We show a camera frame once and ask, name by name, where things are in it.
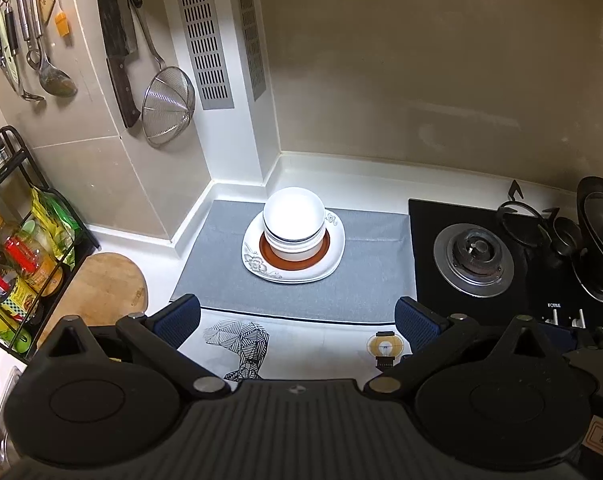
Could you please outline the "green snack bag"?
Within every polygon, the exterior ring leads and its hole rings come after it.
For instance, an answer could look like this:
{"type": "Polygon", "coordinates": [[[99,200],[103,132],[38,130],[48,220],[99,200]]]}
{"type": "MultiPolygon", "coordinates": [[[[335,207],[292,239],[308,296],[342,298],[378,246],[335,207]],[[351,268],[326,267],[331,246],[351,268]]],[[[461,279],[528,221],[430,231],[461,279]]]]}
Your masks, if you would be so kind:
{"type": "Polygon", "coordinates": [[[36,186],[31,190],[31,213],[42,230],[54,257],[74,270],[76,252],[74,242],[79,231],[77,220],[53,193],[36,186]]]}

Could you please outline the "white blue-patterned bowl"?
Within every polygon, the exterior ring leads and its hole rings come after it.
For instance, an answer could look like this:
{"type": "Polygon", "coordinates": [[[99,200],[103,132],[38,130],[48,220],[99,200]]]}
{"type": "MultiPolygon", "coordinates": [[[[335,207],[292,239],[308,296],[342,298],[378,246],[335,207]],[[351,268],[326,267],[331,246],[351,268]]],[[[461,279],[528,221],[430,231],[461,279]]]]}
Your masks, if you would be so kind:
{"type": "Polygon", "coordinates": [[[307,188],[282,188],[263,206],[266,230],[283,242],[301,243],[325,230],[325,207],[321,198],[307,188]]]}

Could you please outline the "orange silicone brush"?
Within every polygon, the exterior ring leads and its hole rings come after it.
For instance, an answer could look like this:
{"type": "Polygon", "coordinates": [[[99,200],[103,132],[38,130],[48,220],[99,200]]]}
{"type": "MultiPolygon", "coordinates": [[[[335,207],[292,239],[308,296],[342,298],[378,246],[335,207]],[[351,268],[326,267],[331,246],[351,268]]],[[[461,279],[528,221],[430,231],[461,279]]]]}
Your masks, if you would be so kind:
{"type": "Polygon", "coordinates": [[[62,0],[56,0],[56,9],[55,26],[57,32],[60,38],[65,41],[65,44],[71,44],[70,23],[68,21],[67,14],[62,7],[62,0]]]}

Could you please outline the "black gas stove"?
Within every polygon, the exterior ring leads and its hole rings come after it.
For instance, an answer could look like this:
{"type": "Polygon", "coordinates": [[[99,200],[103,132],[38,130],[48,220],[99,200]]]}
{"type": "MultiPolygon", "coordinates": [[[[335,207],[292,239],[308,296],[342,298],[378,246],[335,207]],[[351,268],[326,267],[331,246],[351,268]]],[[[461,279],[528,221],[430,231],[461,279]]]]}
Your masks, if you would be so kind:
{"type": "Polygon", "coordinates": [[[578,211],[536,210],[513,182],[495,209],[412,198],[409,220],[419,304],[489,328],[527,314],[560,352],[603,348],[603,258],[578,211]]]}

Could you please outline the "white patterned cloth mat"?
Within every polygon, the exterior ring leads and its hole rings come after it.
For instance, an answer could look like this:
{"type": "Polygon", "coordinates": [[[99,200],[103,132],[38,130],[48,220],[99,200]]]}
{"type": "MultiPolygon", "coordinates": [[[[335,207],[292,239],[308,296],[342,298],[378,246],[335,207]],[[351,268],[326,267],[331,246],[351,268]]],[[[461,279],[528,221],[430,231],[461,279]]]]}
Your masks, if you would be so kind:
{"type": "Polygon", "coordinates": [[[179,351],[235,386],[245,379],[353,379],[359,385],[412,349],[392,325],[264,318],[205,309],[179,351]]]}

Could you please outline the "brown round plate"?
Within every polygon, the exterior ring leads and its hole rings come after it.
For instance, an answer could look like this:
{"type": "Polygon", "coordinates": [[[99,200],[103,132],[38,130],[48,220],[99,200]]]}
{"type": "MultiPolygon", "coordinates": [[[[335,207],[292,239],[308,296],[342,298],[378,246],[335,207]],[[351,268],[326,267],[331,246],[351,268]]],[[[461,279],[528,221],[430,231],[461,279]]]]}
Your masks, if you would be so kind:
{"type": "Polygon", "coordinates": [[[319,244],[304,252],[283,252],[275,249],[266,239],[266,234],[262,233],[259,238],[259,250],[267,263],[272,264],[275,269],[286,271],[300,271],[309,269],[324,258],[330,249],[331,237],[329,232],[325,232],[319,244]]]}

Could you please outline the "silver wall vent grille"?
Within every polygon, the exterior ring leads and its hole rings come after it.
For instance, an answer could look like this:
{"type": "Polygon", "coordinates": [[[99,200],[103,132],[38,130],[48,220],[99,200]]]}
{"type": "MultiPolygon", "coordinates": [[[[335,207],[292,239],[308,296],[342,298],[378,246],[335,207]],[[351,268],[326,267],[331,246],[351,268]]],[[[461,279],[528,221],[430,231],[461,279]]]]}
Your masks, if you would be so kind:
{"type": "Polygon", "coordinates": [[[190,64],[204,110],[234,107],[214,0],[178,0],[190,64]]]}

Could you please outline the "teal glazed bowl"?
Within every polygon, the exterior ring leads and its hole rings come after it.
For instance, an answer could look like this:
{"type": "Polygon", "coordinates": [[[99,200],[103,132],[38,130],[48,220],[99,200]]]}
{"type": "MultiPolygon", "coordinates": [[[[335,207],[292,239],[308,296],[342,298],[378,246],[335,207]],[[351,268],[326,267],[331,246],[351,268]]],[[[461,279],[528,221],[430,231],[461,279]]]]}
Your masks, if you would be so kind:
{"type": "Polygon", "coordinates": [[[282,260],[292,262],[305,261],[318,255],[322,250],[326,234],[326,231],[322,231],[314,237],[302,240],[301,242],[286,242],[286,240],[280,240],[268,231],[263,233],[264,239],[274,255],[282,260]]]}

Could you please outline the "grey table mat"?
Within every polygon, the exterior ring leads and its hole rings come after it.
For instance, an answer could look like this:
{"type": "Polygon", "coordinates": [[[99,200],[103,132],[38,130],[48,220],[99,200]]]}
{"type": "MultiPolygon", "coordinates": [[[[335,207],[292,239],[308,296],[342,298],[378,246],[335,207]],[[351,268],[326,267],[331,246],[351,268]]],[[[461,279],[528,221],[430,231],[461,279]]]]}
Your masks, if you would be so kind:
{"type": "Polygon", "coordinates": [[[405,214],[331,209],[320,247],[292,256],[269,244],[262,209],[214,202],[172,296],[220,311],[381,325],[393,322],[399,298],[416,295],[405,214]]]}

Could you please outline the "steel mesh strainer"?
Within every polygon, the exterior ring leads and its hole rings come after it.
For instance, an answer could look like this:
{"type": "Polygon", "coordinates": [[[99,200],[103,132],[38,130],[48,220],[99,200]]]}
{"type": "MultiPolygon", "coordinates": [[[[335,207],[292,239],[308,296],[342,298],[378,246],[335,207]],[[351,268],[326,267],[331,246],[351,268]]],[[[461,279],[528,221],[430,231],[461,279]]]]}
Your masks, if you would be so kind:
{"type": "Polygon", "coordinates": [[[157,51],[146,21],[143,0],[129,2],[158,68],[144,93],[141,111],[144,134],[150,146],[162,148],[190,125],[196,106],[195,90],[184,70],[168,65],[157,51]]]}

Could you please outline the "black spice rack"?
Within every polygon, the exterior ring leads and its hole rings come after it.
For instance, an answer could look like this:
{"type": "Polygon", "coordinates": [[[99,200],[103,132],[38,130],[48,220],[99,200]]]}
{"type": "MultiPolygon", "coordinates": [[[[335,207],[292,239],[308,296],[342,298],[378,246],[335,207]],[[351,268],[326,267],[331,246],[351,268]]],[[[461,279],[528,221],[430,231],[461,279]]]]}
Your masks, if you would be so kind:
{"type": "Polygon", "coordinates": [[[19,361],[28,362],[60,298],[100,244],[65,196],[45,179],[16,128],[5,126],[0,128],[0,191],[14,177],[20,177],[27,187],[27,207],[14,220],[0,213],[0,347],[19,361]],[[32,216],[31,190],[35,186],[56,195],[78,222],[74,270],[54,257],[32,216]],[[24,276],[7,255],[4,243],[10,236],[19,237],[36,254],[40,266],[31,278],[24,276]]]}

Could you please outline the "white floral triangular plate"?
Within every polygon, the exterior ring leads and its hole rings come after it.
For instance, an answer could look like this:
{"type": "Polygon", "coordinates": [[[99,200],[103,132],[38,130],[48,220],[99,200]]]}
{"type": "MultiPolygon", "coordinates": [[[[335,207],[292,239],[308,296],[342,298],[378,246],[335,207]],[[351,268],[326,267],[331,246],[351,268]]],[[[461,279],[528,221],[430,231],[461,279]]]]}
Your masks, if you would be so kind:
{"type": "Polygon", "coordinates": [[[307,284],[333,274],[345,253],[344,223],[335,211],[326,211],[321,242],[305,252],[281,252],[266,238],[262,214],[254,217],[243,239],[242,262],[250,273],[277,284],[307,284]]]}

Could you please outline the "steel slotted spatula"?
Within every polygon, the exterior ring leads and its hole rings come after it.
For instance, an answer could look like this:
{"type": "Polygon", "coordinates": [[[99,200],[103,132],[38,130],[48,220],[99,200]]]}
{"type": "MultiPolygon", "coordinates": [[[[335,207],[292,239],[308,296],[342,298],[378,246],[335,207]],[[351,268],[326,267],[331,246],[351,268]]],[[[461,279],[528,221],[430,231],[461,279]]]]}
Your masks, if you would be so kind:
{"type": "Polygon", "coordinates": [[[8,76],[10,76],[10,83],[13,85],[16,93],[21,99],[27,102],[44,102],[45,99],[43,96],[27,91],[21,81],[17,62],[18,39],[15,26],[15,14],[7,0],[0,3],[0,35],[2,36],[1,41],[6,70],[8,76]]]}

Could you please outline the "round wooden cutting board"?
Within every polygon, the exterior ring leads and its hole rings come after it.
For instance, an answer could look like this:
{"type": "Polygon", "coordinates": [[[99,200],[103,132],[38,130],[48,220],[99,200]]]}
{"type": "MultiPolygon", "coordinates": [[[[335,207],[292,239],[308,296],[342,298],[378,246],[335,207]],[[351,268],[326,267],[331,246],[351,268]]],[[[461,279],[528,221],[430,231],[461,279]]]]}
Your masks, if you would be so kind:
{"type": "Polygon", "coordinates": [[[36,343],[40,348],[59,320],[79,315],[88,326],[114,325],[129,313],[144,313],[147,286],[140,268],[115,252],[99,252],[85,259],[60,298],[36,343]]]}

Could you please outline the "kitchen cleaver knife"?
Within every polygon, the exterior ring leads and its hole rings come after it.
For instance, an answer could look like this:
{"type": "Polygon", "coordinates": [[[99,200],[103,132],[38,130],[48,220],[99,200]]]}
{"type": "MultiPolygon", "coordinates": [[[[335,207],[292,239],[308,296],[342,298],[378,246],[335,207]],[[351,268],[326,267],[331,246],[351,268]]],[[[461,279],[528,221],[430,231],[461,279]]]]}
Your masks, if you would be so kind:
{"type": "Polygon", "coordinates": [[[135,105],[126,72],[126,58],[136,51],[131,11],[126,0],[97,0],[97,6],[111,85],[123,125],[132,128],[141,112],[135,105]]]}

